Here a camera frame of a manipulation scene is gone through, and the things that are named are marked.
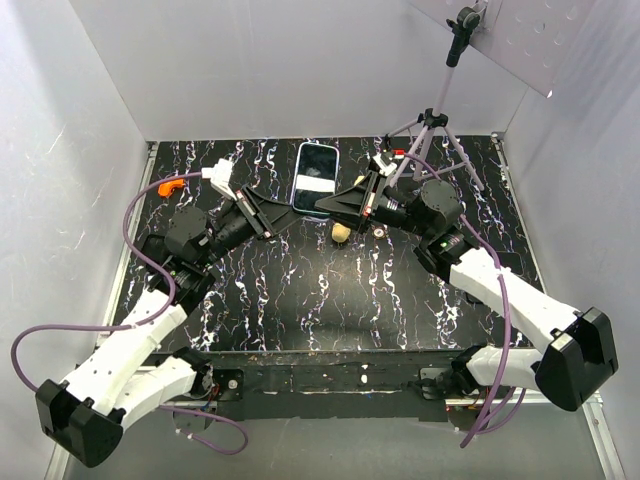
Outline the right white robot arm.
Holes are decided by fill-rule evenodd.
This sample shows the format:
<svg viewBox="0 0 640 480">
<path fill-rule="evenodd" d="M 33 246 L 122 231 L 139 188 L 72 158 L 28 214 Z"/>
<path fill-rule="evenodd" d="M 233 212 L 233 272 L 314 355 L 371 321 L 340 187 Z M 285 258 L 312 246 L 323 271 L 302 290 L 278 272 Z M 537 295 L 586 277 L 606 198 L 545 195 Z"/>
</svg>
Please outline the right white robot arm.
<svg viewBox="0 0 640 480">
<path fill-rule="evenodd" d="M 501 266 L 458 221 L 463 207 L 449 183 L 428 180 L 405 200 L 376 173 L 317 201 L 318 210 L 353 230 L 384 224 L 419 236 L 414 252 L 430 274 L 501 315 L 528 348 L 476 345 L 432 380 L 434 390 L 475 397 L 487 386 L 532 389 L 555 406 L 577 410 L 619 368 L 612 325 L 601 310 L 585 311 L 547 296 Z"/>
</svg>

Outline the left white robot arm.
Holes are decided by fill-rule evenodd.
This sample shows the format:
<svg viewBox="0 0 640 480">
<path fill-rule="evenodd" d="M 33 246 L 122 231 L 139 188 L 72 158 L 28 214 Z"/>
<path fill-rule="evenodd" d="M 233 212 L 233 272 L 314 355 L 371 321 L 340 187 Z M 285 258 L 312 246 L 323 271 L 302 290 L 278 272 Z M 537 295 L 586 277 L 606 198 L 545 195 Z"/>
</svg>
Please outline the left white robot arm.
<svg viewBox="0 0 640 480">
<path fill-rule="evenodd" d="M 183 347 L 151 372 L 139 367 L 203 301 L 215 277 L 212 265 L 252 237 L 270 239 L 297 215 L 283 202 L 243 187 L 226 199 L 220 216 L 194 206 L 180 209 L 164 234 L 150 234 L 143 254 L 165 268 L 154 276 L 118 329 L 61 381 L 35 392 L 41 428 L 89 468 L 104 462 L 125 431 L 163 402 L 205 398 L 215 380 L 203 355 Z"/>
</svg>

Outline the purple cased smartphone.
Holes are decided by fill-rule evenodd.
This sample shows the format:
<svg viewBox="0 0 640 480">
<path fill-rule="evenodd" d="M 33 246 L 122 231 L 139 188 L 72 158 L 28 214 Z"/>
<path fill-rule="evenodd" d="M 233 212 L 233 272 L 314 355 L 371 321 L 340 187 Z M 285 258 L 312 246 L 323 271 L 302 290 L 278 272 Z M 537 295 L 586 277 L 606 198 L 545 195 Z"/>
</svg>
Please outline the purple cased smartphone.
<svg viewBox="0 0 640 480">
<path fill-rule="evenodd" d="M 340 153 L 336 147 L 303 142 L 297 152 L 290 205 L 301 215 L 325 219 L 316 202 L 336 193 Z"/>
</svg>

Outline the black smartphone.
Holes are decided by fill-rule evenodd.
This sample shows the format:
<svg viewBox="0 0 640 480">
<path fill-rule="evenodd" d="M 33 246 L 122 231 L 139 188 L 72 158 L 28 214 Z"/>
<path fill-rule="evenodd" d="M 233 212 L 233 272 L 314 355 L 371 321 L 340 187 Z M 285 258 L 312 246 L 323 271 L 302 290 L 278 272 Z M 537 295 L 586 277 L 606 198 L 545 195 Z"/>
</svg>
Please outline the black smartphone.
<svg viewBox="0 0 640 480">
<path fill-rule="evenodd" d="M 514 275 L 522 277 L 526 273 L 526 266 L 519 253 L 498 251 L 497 255 L 500 265 L 503 268 L 509 268 Z"/>
</svg>

